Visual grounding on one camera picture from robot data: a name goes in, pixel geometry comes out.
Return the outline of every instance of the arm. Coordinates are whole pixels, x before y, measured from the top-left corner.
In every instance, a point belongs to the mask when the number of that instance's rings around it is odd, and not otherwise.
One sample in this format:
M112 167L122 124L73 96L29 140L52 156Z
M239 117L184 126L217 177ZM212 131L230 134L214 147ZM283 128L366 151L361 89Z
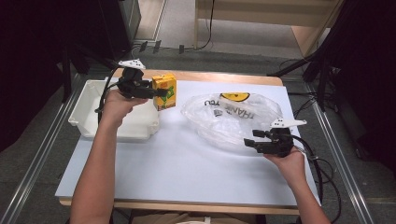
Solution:
M264 155L272 161L285 177L297 202L301 220L304 224L330 223L306 182L304 155L293 148L285 158Z
M125 99L118 91L106 97L102 119L90 155L78 180L70 223L108 223L114 203L117 129L133 107L143 99Z

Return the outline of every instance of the transparent plastic bag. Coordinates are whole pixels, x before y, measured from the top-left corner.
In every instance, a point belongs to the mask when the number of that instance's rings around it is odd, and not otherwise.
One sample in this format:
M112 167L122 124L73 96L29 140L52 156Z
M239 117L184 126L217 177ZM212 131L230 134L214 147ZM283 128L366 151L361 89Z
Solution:
M246 97L224 97L245 94ZM244 138L254 137L252 130L270 130L270 124L282 118L279 104L255 93L213 93L191 97L181 113L192 122L200 136L216 147L240 149Z

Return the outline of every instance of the juice carton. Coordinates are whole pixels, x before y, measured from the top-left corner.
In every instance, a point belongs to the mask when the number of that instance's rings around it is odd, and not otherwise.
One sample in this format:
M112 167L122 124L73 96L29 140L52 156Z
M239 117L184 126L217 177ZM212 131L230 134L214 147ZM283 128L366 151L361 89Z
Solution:
M153 89L168 89L168 93L164 97L156 96L153 99L154 105L158 111L176 105L177 93L176 78L172 73L167 73L163 76L152 77Z

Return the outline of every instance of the white plastic bin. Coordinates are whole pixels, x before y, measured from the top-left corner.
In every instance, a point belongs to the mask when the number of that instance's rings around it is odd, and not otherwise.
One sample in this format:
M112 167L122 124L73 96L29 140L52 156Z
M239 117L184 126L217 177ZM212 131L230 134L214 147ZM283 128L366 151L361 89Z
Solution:
M94 138L98 127L98 114L94 110L99 107L100 97L106 82L103 80L88 80L78 98L75 108L69 118L69 123L78 126L81 134ZM149 139L159 130L160 113L154 107L152 100L134 107L119 127L117 138L120 141Z

